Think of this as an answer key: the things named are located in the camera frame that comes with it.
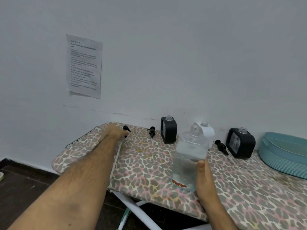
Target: turquoise plastic basket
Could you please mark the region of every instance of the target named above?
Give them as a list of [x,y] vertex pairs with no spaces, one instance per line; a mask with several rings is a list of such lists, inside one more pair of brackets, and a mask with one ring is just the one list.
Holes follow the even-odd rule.
[[259,155],[275,170],[307,179],[307,140],[292,135],[267,132]]

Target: transparent soap dispenser bottle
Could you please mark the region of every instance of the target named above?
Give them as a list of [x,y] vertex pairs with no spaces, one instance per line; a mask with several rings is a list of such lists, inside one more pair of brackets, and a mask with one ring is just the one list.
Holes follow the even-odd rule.
[[209,149],[209,140],[202,134],[201,127],[194,123],[190,131],[179,135],[176,153],[173,159],[172,182],[180,189],[195,191],[197,162],[205,160]]

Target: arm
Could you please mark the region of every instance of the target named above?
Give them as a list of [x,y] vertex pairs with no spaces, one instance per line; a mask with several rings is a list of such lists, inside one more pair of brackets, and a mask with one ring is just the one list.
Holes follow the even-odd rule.
[[217,195],[207,159],[197,163],[196,192],[213,230],[238,230]]
[[128,133],[109,126],[98,146],[68,168],[9,230],[94,229],[109,184],[117,142]]

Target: ironing board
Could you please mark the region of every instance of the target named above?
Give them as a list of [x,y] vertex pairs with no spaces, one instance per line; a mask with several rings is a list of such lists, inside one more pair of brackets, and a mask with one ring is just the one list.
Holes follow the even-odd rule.
[[[53,169],[63,173],[71,163],[92,151],[109,124],[96,127],[67,146],[53,160]],[[113,124],[121,128],[124,125]],[[164,144],[160,131],[156,131],[152,146],[146,128],[128,127],[131,133],[122,143],[108,189],[134,213],[139,211],[138,206],[150,202],[208,221],[196,192],[181,190],[171,183],[176,143]],[[248,160],[233,158],[234,165],[213,145],[207,158],[221,203],[240,229],[307,229],[306,180],[268,167],[257,152]],[[142,201],[135,204],[129,197]],[[146,214],[142,210],[136,214],[145,223],[148,219],[143,215]]]

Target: white wall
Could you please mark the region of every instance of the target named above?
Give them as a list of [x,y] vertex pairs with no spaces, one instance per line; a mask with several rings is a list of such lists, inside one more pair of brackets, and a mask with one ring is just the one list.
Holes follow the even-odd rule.
[[[0,152],[51,170],[119,121],[307,137],[306,0],[1,0]],[[66,33],[103,42],[101,100],[69,95]]]

